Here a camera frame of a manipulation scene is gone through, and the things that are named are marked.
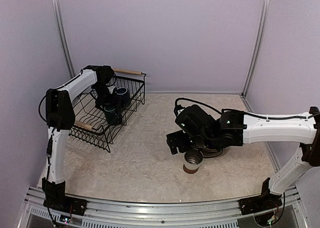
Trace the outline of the dark blue mug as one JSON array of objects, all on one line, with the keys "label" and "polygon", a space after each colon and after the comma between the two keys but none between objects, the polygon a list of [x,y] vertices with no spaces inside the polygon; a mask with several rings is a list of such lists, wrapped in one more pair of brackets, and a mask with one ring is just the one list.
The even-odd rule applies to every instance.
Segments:
[{"label": "dark blue mug", "polygon": [[125,106],[130,101],[130,91],[126,87],[119,87],[116,91],[120,97],[121,104]]}]

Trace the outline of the dark green mug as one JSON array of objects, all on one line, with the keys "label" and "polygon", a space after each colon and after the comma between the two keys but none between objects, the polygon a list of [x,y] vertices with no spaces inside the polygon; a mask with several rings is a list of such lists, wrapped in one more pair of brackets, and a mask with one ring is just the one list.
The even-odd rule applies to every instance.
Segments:
[{"label": "dark green mug", "polygon": [[111,126],[117,126],[123,123],[122,114],[115,104],[106,104],[104,106],[104,115],[107,123]]}]

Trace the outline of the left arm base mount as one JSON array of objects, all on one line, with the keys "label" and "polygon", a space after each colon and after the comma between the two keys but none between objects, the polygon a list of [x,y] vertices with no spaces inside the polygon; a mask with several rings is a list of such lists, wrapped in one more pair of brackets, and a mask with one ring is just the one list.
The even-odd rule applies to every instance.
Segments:
[{"label": "left arm base mount", "polygon": [[87,209],[88,201],[81,198],[75,198],[66,196],[62,203],[57,201],[47,201],[43,202],[43,205],[47,208],[53,209],[55,211],[68,213],[71,215],[84,216]]}]

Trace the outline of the left aluminium corner post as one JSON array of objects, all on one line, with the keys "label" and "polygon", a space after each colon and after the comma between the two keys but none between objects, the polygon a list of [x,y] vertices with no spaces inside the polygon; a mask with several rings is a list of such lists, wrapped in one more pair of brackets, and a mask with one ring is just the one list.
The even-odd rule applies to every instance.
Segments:
[{"label": "left aluminium corner post", "polygon": [[58,37],[59,41],[61,44],[63,56],[65,59],[66,67],[68,74],[71,78],[76,76],[76,72],[72,63],[71,55],[70,55],[70,50],[68,47],[68,42],[67,42],[67,37],[64,29],[64,22],[63,22],[63,16],[62,16],[62,10],[60,6],[60,0],[51,0],[52,2],[52,7],[53,7],[53,14],[54,14],[54,19],[55,23],[57,26],[57,32],[58,32]]}]

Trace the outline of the grey reindeer plate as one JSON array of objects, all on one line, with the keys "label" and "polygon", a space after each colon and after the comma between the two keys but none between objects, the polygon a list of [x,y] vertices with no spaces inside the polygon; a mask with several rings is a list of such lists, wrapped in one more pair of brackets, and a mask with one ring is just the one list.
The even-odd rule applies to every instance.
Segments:
[{"label": "grey reindeer plate", "polygon": [[204,159],[216,158],[223,154],[223,150],[206,150],[202,149],[201,151],[202,157]]}]

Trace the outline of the aluminium corner post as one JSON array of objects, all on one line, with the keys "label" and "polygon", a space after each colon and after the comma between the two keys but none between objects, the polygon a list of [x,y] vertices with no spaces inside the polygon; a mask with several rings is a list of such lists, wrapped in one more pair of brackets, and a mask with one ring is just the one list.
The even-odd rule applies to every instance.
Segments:
[{"label": "aluminium corner post", "polygon": [[249,70],[248,70],[248,73],[246,76],[244,87],[243,87],[243,90],[241,93],[241,95],[244,99],[247,97],[247,95],[249,93],[250,86],[251,86],[253,78],[254,78],[254,73],[256,70],[261,46],[263,43],[263,37],[264,37],[264,33],[265,33],[265,26],[267,24],[269,7],[270,7],[270,0],[262,0],[260,18],[259,18],[254,48],[253,48],[253,52],[252,52],[252,57],[250,60]]},{"label": "aluminium corner post", "polygon": [[65,59],[66,67],[68,74],[71,78],[76,76],[76,72],[72,63],[71,55],[70,55],[70,50],[68,47],[68,42],[67,42],[67,37],[64,29],[64,22],[63,22],[63,16],[62,16],[62,10],[60,6],[60,0],[51,0],[52,2],[52,7],[53,7],[53,14],[54,14],[54,19],[55,23],[57,26],[57,32],[58,32],[58,37],[59,41],[61,44],[63,56]]}]

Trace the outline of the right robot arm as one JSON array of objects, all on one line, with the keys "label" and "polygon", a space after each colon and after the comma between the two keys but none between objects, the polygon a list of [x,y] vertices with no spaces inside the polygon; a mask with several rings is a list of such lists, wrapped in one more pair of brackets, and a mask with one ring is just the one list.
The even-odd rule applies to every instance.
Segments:
[{"label": "right robot arm", "polygon": [[179,130],[166,136],[170,152],[193,156],[183,168],[196,173],[203,158],[228,147],[264,142],[299,143],[291,159],[263,183],[261,193],[239,200],[243,215],[274,209],[284,204],[286,189],[308,170],[320,165],[320,111],[292,115],[267,115],[224,108],[214,119],[204,111],[205,104],[193,101],[191,106],[174,105],[175,123]]}]

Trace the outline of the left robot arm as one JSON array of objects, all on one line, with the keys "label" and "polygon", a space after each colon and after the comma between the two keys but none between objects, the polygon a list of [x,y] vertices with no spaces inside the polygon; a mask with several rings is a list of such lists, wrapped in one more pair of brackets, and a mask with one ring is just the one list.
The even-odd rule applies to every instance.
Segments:
[{"label": "left robot arm", "polygon": [[45,194],[44,206],[66,213],[79,213],[85,210],[87,201],[66,196],[64,178],[64,157],[67,138],[76,123],[73,101],[87,88],[92,87],[99,99],[109,94],[109,83],[115,75],[108,65],[88,65],[78,75],[57,88],[46,91],[45,115],[41,119],[48,127],[46,148],[46,175],[42,178]]}]

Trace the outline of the right aluminium corner post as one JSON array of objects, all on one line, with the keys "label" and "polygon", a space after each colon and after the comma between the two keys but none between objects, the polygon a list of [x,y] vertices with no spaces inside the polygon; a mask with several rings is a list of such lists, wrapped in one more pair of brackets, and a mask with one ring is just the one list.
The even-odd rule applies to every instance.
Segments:
[{"label": "right aluminium corner post", "polygon": [[250,60],[249,70],[248,70],[248,73],[246,76],[244,87],[243,87],[243,90],[241,93],[241,95],[244,99],[247,97],[247,95],[249,93],[250,86],[251,86],[253,78],[254,78],[254,73],[256,70],[261,46],[263,43],[263,37],[264,37],[264,33],[265,33],[265,26],[267,24],[269,7],[270,7],[270,0],[262,0],[260,18],[259,18],[254,48],[253,48],[253,52],[252,52],[252,57]]}]

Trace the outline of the white brown ceramic cup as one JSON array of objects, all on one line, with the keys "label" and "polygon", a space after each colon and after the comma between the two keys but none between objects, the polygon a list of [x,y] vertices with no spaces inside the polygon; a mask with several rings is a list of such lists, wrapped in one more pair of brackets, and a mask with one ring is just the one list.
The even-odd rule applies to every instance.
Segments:
[{"label": "white brown ceramic cup", "polygon": [[195,174],[203,161],[202,153],[197,149],[188,150],[184,154],[183,170],[187,174]]}]

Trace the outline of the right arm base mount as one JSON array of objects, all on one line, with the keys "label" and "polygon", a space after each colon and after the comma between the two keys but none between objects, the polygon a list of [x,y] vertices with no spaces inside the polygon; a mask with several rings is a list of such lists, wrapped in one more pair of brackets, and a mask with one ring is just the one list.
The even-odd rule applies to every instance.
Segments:
[{"label": "right arm base mount", "polygon": [[280,195],[267,195],[264,197],[257,195],[240,199],[238,204],[241,214],[244,216],[275,209],[280,207],[283,203]]}]

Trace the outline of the aluminium front rail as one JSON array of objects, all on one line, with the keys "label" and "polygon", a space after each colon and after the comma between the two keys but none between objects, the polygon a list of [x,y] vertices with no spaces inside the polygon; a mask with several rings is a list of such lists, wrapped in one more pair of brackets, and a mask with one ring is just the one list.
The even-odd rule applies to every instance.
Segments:
[{"label": "aluminium front rail", "polygon": [[45,195],[30,187],[23,202],[19,228],[51,228],[51,220],[63,228],[240,228],[257,227],[256,219],[271,210],[242,214],[238,198],[179,203],[126,202],[86,198],[83,215],[72,214],[70,222],[61,218],[67,213],[48,211]]}]

